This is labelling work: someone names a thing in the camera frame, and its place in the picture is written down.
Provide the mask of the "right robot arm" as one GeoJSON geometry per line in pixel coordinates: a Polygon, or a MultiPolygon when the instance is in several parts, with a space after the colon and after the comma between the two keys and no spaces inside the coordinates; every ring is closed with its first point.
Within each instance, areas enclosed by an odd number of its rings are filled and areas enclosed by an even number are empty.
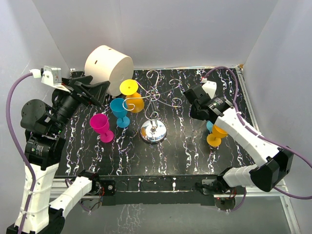
{"type": "Polygon", "coordinates": [[[186,90],[184,95],[191,105],[191,118],[212,122],[231,136],[254,161],[251,166],[227,168],[209,185],[210,190],[227,194],[236,186],[256,186],[269,192],[289,173],[293,153],[264,141],[226,98],[211,98],[199,84],[186,90]]]}

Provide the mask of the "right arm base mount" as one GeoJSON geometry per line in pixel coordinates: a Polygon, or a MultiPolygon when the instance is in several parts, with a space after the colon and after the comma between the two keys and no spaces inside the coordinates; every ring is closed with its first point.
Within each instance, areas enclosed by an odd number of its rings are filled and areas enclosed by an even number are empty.
{"type": "Polygon", "coordinates": [[[218,212],[223,211],[230,213],[238,210],[246,199],[247,191],[243,189],[243,197],[240,203],[236,204],[237,187],[229,187],[225,182],[212,180],[208,183],[196,182],[195,190],[202,195],[212,195],[215,201],[215,206],[218,212]]]}

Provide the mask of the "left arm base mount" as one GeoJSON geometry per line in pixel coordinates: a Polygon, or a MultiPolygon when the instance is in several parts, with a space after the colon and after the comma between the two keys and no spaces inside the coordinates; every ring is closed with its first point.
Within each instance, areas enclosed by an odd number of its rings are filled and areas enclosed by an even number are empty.
{"type": "Polygon", "coordinates": [[[110,179],[100,179],[95,183],[94,189],[88,192],[79,201],[84,212],[91,214],[104,204],[106,197],[114,196],[116,193],[116,182],[110,179]]]}

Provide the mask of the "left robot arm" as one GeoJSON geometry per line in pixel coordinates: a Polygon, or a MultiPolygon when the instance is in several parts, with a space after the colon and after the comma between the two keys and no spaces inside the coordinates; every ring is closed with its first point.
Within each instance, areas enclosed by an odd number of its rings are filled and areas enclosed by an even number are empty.
{"type": "Polygon", "coordinates": [[[7,228],[9,234],[59,234],[73,207],[87,194],[105,193],[97,173],[83,170],[55,200],[50,200],[55,173],[59,168],[66,140],[61,132],[80,105],[102,106],[109,81],[92,83],[91,76],[63,78],[61,87],[52,93],[52,104],[39,99],[25,103],[21,110],[21,127],[26,145],[21,148],[11,121],[14,83],[6,100],[6,121],[12,140],[25,164],[22,203],[16,221],[7,228]]]}

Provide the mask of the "clear wine glass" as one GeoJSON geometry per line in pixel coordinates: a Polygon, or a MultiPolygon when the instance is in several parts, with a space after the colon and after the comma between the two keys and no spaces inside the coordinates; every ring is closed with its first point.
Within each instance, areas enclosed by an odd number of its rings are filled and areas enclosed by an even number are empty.
{"type": "Polygon", "coordinates": [[[186,128],[185,138],[186,140],[191,140],[193,137],[196,137],[203,125],[205,125],[206,121],[198,120],[195,118],[190,118],[188,122],[188,126],[186,128]]]}

